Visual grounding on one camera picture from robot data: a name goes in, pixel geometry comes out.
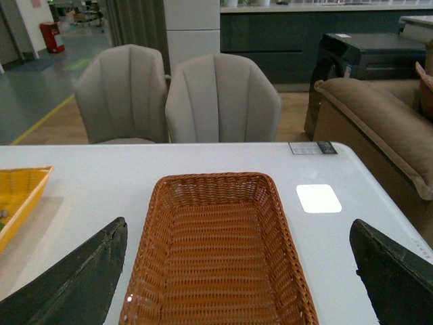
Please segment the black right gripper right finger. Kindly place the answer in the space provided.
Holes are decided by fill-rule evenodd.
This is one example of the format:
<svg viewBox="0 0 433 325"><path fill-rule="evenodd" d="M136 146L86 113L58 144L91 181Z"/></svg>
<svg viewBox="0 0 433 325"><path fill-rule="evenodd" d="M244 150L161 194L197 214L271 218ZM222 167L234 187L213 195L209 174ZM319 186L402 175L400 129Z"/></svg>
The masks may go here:
<svg viewBox="0 0 433 325"><path fill-rule="evenodd" d="M432 323L432 264L362 219L349 242L380 324Z"/></svg>

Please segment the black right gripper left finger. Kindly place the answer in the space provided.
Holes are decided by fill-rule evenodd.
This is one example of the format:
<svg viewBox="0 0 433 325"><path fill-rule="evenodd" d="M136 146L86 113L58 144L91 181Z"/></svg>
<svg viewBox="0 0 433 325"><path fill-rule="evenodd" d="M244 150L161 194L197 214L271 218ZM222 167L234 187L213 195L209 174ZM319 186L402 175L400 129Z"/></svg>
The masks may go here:
<svg viewBox="0 0 433 325"><path fill-rule="evenodd" d="M127 249L115 218L55 265L1 301L2 324L103 324Z"/></svg>

